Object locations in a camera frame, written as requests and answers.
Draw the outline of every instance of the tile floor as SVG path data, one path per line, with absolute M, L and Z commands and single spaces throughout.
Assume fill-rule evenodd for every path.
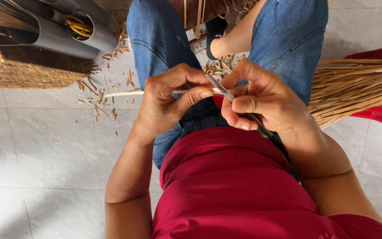
M 322 59 L 382 47 L 382 0 L 335 0 L 329 6 Z M 205 55 L 197 57 L 203 62 Z M 103 76 L 110 85 L 123 82 L 110 92 L 127 91 L 122 73 L 128 70 L 135 72 L 131 53 L 92 78 L 99 88 Z M 77 103 L 90 96 L 76 84 L 62 90 L 0 89 L 0 239 L 103 238 L 107 179 L 142 98 L 116 98 L 117 120 L 102 116 L 96 123 L 89 106 Z M 342 145 L 382 215 L 382 124 L 348 117 L 325 132 Z M 156 168 L 150 191 L 154 210 L 162 192 Z

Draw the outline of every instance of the fingernail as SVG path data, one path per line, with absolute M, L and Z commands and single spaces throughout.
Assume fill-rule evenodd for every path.
M 250 128 L 248 128 L 248 125 L 242 125 L 241 128 L 244 130 L 250 130 Z
M 210 92 L 210 91 L 203 91 L 203 92 L 200 93 L 200 97 L 201 97 L 202 99 L 207 98 L 207 97 L 210 97 L 210 96 L 212 96 L 212 95 L 213 95 L 213 94 L 212 94 L 212 92 Z
M 235 108 L 235 110 L 237 110 L 237 111 L 242 111 L 242 110 L 244 110 L 244 108 L 245 108 L 245 104 L 244 104 L 244 102 L 242 102 L 242 101 L 237 101 L 237 102 L 235 102 L 235 104 L 234 104 L 234 108 Z

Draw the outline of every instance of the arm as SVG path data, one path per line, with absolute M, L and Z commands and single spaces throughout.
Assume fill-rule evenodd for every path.
M 170 94 L 187 81 L 197 84 L 178 100 Z M 199 100 L 212 95 L 202 71 L 178 65 L 146 80 L 143 103 L 105 195 L 105 238 L 151 238 L 149 184 L 154 139 L 172 128 Z
M 233 88 L 242 79 L 248 85 Z M 222 115 L 231 126 L 257 129 L 257 124 L 237 113 L 258 113 L 266 128 L 276 131 L 302 186 L 320 215 L 357 213 L 382 222 L 363 192 L 344 150 L 317 126 L 297 95 L 274 73 L 240 61 L 223 85 L 239 96 L 231 104 L 224 99 Z

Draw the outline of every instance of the hand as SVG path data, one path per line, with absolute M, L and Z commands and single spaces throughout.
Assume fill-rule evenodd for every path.
M 233 88 L 242 79 L 249 83 Z M 222 104 L 222 116 L 230 126 L 255 130 L 255 122 L 236 113 L 257 113 L 267 129 L 278 133 L 317 127 L 305 104 L 278 75 L 248 60 L 240 61 L 222 84 L 237 96 L 232 103 L 224 98 Z
M 187 81 L 197 86 L 179 99 L 174 99 L 172 92 Z M 132 133 L 146 142 L 154 141 L 157 135 L 172 128 L 191 106 L 212 96 L 208 88 L 210 86 L 203 71 L 187 64 L 177 65 L 162 74 L 147 78 L 142 106 Z

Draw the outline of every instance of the knife handle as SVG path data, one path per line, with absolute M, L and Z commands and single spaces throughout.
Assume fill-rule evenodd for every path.
M 250 120 L 250 121 L 254 121 L 256 122 L 257 124 L 257 129 L 255 130 L 257 133 L 259 133 L 263 138 L 267 138 L 267 139 L 270 139 L 273 137 L 273 133 L 268 130 L 262 123 L 262 121 L 256 116 L 254 115 L 253 113 L 238 113 L 239 115 L 241 115 L 242 117 Z

